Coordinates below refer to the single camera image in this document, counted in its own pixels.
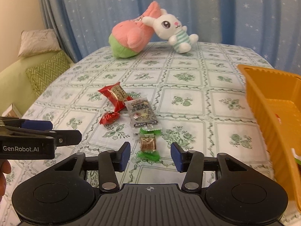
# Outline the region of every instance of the bunny ear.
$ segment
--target bunny ear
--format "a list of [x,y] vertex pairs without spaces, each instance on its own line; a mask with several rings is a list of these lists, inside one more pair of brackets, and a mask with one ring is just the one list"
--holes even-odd
[[161,15],[167,14],[167,11],[164,8],[161,8]]
[[155,21],[155,18],[153,18],[153,17],[145,16],[142,18],[142,23],[144,23],[145,25],[148,25],[150,27],[153,26],[154,21]]

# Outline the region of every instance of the stuffed toy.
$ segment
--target stuffed toy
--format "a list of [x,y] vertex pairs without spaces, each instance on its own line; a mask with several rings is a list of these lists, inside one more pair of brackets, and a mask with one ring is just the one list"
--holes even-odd
[[161,39],[168,40],[177,53],[186,53],[190,51],[191,46],[195,44],[199,36],[191,34],[188,36],[187,27],[182,26],[181,22],[172,14],[168,14],[165,9],[161,9],[162,15],[159,18],[145,16],[142,22],[152,27],[155,33]]
[[138,18],[120,22],[113,27],[109,36],[109,44],[114,57],[128,58],[135,56],[150,42],[154,30],[142,23],[144,16],[154,19],[160,17],[160,5],[153,1]]

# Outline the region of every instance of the metal screw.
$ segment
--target metal screw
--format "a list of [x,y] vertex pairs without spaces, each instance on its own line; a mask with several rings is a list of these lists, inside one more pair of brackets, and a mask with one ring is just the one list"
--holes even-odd
[[196,182],[187,182],[184,184],[184,187],[187,189],[197,189],[199,185]]
[[111,190],[111,189],[116,188],[117,185],[115,183],[113,183],[113,182],[105,182],[105,183],[102,184],[101,187],[103,187],[106,190]]

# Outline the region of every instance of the green pillow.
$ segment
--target green pillow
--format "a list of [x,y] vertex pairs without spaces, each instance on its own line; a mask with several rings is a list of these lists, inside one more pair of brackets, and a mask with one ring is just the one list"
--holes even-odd
[[33,91],[38,98],[46,88],[69,69],[68,59],[63,51],[38,66],[26,69]]

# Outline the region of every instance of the white bunny plush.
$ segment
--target white bunny plush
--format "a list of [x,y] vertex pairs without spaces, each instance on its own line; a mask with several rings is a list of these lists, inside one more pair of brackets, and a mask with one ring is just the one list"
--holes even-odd
[[190,51],[191,45],[199,39],[197,34],[188,36],[187,27],[172,14],[168,14],[165,9],[161,9],[161,16],[157,19],[146,16],[142,18],[145,25],[152,27],[161,39],[168,40],[177,53]]

